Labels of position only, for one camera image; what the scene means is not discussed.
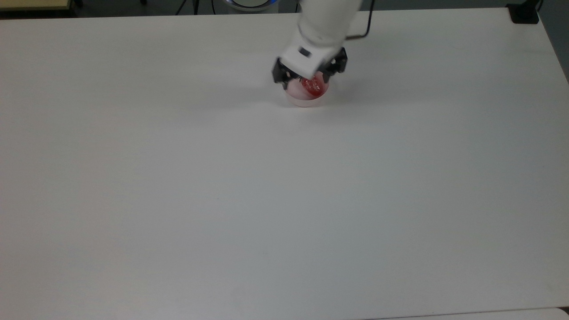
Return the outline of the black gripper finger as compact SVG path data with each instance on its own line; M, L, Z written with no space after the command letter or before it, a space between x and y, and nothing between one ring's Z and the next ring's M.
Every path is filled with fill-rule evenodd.
M341 47L336 56L321 66L322 78L325 84L328 84L331 77L336 73L343 73L346 69L347 62L347 51L344 47Z
M274 83L282 85L282 88L287 90L289 83L296 79L296 73L286 67L280 58L277 58L273 65L272 78Z

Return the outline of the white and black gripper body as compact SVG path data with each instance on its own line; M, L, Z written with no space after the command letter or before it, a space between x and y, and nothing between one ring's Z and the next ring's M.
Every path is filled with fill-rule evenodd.
M321 66L336 56L340 48L341 46L337 45L314 45L301 35L293 35L290 43L277 58L296 73L296 79L308 79L321 72Z

